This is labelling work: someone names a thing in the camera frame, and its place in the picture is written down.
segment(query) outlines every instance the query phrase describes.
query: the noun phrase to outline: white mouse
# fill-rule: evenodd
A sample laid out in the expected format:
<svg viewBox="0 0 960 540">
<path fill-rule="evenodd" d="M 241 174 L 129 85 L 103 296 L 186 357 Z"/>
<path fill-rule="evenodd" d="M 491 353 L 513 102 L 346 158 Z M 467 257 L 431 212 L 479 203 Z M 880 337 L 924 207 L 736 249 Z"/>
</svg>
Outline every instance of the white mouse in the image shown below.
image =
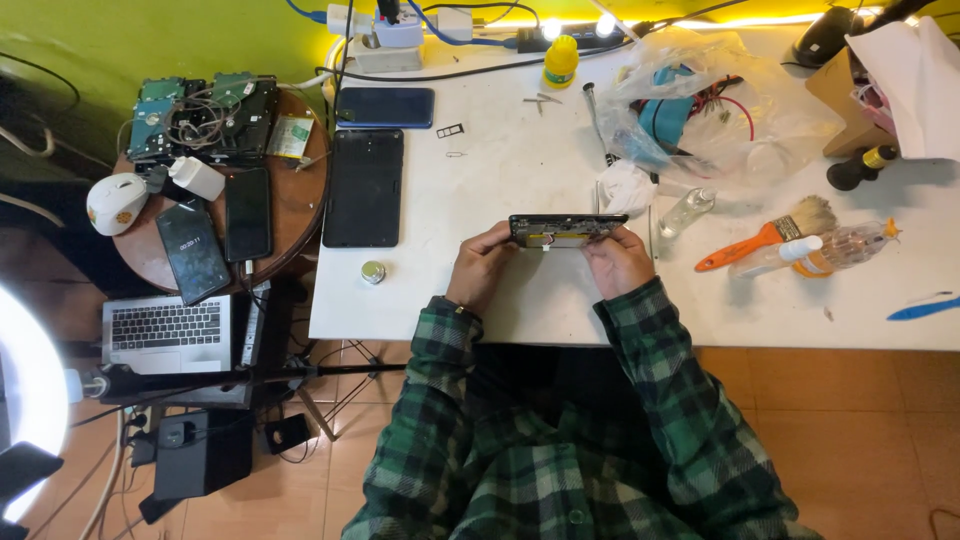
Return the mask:
<svg viewBox="0 0 960 540">
<path fill-rule="evenodd" d="M 149 195 L 147 185 L 133 173 L 108 176 L 86 194 L 86 216 L 97 233 L 114 236 L 133 223 Z"/>
</svg>

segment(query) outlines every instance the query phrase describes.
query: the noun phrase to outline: bristles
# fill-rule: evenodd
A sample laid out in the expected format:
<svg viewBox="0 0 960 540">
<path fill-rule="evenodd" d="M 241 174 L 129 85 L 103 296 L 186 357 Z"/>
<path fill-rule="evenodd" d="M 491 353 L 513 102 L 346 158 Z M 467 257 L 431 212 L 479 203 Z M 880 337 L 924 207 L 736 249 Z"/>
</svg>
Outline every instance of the bristles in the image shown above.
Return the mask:
<svg viewBox="0 0 960 540">
<path fill-rule="evenodd" d="M 817 195 L 804 197 L 790 210 L 790 217 L 797 224 L 802 236 L 826 233 L 836 229 L 838 225 L 837 216 L 833 215 L 833 210 L 830 209 L 830 202 Z"/>
</svg>

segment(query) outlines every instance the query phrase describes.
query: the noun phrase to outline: laptop keyboard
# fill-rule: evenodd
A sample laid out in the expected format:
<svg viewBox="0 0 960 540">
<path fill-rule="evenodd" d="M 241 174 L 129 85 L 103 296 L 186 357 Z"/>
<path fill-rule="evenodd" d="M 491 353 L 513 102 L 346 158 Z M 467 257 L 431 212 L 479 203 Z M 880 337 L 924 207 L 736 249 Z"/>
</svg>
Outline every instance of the laptop keyboard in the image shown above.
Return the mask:
<svg viewBox="0 0 960 540">
<path fill-rule="evenodd" d="M 113 351 L 220 343 L 220 302 L 113 310 Z"/>
</svg>

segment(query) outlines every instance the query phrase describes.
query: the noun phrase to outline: touchpad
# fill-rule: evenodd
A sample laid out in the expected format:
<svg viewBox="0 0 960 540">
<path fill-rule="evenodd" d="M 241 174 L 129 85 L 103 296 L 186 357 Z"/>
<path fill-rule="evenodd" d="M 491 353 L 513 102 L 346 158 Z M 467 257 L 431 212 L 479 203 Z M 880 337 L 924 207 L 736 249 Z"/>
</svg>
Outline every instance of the touchpad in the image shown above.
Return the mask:
<svg viewBox="0 0 960 540">
<path fill-rule="evenodd" d="M 146 355 L 140 355 L 134 371 L 140 375 L 179 373 L 180 353 L 147 353 Z"/>
</svg>

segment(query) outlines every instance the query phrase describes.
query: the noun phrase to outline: orange brush handle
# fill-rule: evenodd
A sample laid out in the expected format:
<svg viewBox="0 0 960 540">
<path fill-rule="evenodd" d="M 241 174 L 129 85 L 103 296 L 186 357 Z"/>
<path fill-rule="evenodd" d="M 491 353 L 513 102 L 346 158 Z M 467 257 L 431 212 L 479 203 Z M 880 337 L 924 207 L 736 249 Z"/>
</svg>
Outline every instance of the orange brush handle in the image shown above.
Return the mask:
<svg viewBox="0 0 960 540">
<path fill-rule="evenodd" d="M 772 246 L 782 242 L 783 238 L 780 236 L 780 233 L 777 232 L 777 227 L 775 227 L 772 222 L 768 221 L 763 224 L 763 227 L 760 228 L 760 232 L 757 233 L 753 238 L 747 238 L 742 242 L 737 242 L 731 246 L 723 248 L 722 250 L 718 250 L 710 254 L 709 257 L 698 262 L 693 268 L 697 272 L 713 270 L 714 268 L 726 266 L 736 260 L 741 260 L 763 246 Z"/>
</svg>

